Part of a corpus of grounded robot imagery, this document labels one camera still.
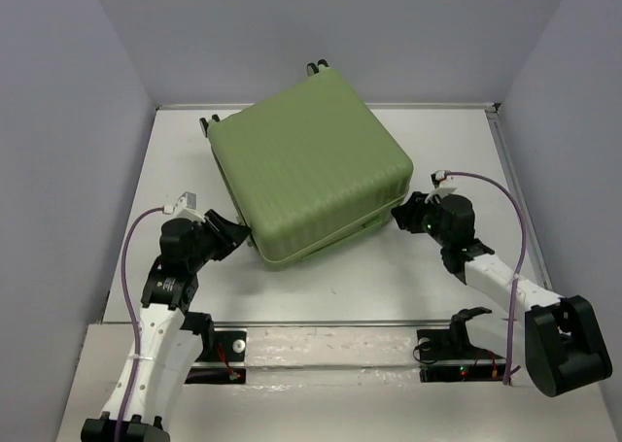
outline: white wall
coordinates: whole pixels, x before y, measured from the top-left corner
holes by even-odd
[[[97,0],[0,0],[2,441],[55,440],[154,113]]]
[[[564,0],[501,107],[554,287],[596,309],[622,436],[622,3]]]
[[[158,103],[250,102],[325,57],[369,101],[501,102],[560,0],[100,0]]]

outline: white table surface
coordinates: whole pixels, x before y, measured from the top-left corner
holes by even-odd
[[[130,221],[143,211],[174,202],[184,191],[197,194],[201,212],[212,208],[235,220],[235,210],[198,120],[235,110],[158,111]],[[431,189],[430,173],[462,170],[506,180],[483,110],[375,109],[374,114],[415,165],[411,190]],[[477,235],[512,265],[520,230],[509,202],[495,188],[460,178],[460,193],[473,201]],[[145,219],[128,256],[128,281],[137,308],[149,269],[158,255],[164,216]],[[534,280],[527,258],[523,273]],[[401,232],[390,223],[379,232],[329,255],[304,260],[281,272],[264,267],[248,246],[199,273],[192,310],[219,323],[401,322],[443,320],[462,308],[499,310],[486,296],[465,287],[443,268],[439,247],[427,235]],[[120,268],[104,321],[125,323]]]
[[[247,385],[184,386],[171,440],[616,441],[598,385],[548,398],[524,371],[513,387],[421,384],[414,335],[410,327],[250,328]],[[131,342],[128,324],[89,328],[57,442],[75,442],[85,419],[99,417]]]

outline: purple cable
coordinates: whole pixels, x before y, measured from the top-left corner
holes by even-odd
[[[521,225],[521,253],[518,256],[518,262],[516,262],[516,268],[514,269],[514,276],[512,278],[512,290],[509,296],[509,310],[507,311],[507,346],[505,350],[505,372],[503,372],[503,384],[509,385],[509,378],[512,374],[520,369],[517,367],[516,369],[512,369],[512,350],[514,347],[514,316],[516,314],[516,292],[518,290],[518,274],[520,274],[521,269],[523,268],[523,262],[525,261],[525,254],[527,253],[527,227],[525,224],[525,217],[523,216],[523,212],[521,211],[518,202],[514,199],[514,196],[510,194],[510,192],[497,183],[495,180],[492,180],[488,177],[484,177],[483,175],[479,175],[477,173],[468,173],[468,172],[445,172],[445,175],[448,177],[469,177],[475,178],[477,180],[481,180],[486,183],[490,183],[497,189],[499,189],[512,203],[514,206],[514,211],[516,211],[516,215],[518,216],[518,221]]]
[[[140,330],[138,320],[136,319],[136,313],[134,313],[134,308],[132,307],[132,300],[129,297],[129,288],[127,287],[127,249],[129,248],[129,241],[131,240],[132,234],[134,233],[136,226],[138,226],[138,223],[149,214],[154,214],[156,212],[164,212],[164,208],[156,207],[150,209],[149,211],[143,212],[140,216],[136,218],[132,226],[130,226],[129,230],[127,231],[127,236],[125,237],[125,241],[123,242],[123,248],[121,250],[121,287],[123,290],[123,298],[125,298],[125,306],[127,306],[127,312],[129,313],[129,320],[132,323],[132,329],[134,331],[134,355],[136,355],[137,357],[140,356]],[[119,415],[117,416],[117,422],[115,423],[115,442],[121,442],[121,424],[123,421],[123,417],[125,416],[127,401],[129,400],[129,396],[132,394],[132,389],[134,388],[134,381],[136,380],[137,372],[138,359],[135,358],[132,361],[132,369],[129,373],[127,387],[125,388],[123,400],[121,401],[121,408],[119,409]]]

